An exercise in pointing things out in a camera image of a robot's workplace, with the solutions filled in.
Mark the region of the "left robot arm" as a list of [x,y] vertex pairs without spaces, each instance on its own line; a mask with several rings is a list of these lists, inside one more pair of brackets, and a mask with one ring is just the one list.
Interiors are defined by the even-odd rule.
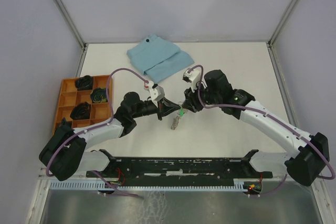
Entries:
[[105,177],[116,171],[114,157],[106,150],[90,152],[89,148],[114,138],[128,135],[136,127],[136,118],[155,114],[158,119],[177,111],[180,106],[166,98],[158,102],[142,101],[136,92],[128,92],[112,119],[90,127],[71,128],[67,124],[56,129],[39,154],[47,176],[64,181],[76,172],[98,171]]

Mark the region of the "green tag key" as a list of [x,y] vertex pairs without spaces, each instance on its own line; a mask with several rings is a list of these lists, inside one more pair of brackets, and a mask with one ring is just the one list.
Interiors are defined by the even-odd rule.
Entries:
[[178,116],[179,117],[182,117],[184,115],[184,110],[183,109],[180,109],[179,112],[178,112]]

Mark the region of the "metal key organizer blue handle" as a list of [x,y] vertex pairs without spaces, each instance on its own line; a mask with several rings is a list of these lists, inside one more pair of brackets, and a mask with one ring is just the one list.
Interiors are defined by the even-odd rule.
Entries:
[[179,121],[183,117],[183,116],[182,117],[178,116],[178,111],[180,109],[183,109],[182,108],[183,102],[179,102],[178,104],[179,104],[180,108],[177,110],[177,113],[176,113],[175,117],[173,118],[173,122],[172,122],[172,125],[171,125],[172,130],[175,130],[178,127]]

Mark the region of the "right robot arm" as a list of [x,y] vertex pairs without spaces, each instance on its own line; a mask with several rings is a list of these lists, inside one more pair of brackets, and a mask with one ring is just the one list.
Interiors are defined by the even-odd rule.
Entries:
[[327,167],[331,173],[328,178],[335,179],[335,171],[329,163],[328,139],[323,134],[312,135],[277,117],[250,93],[234,89],[221,70],[204,73],[203,67],[197,65],[184,72],[183,80],[190,84],[184,92],[183,108],[194,113],[219,108],[255,127],[284,150],[282,153],[251,151],[247,161],[241,164],[241,172],[246,177],[271,172],[310,186],[316,178],[322,177],[321,172]]

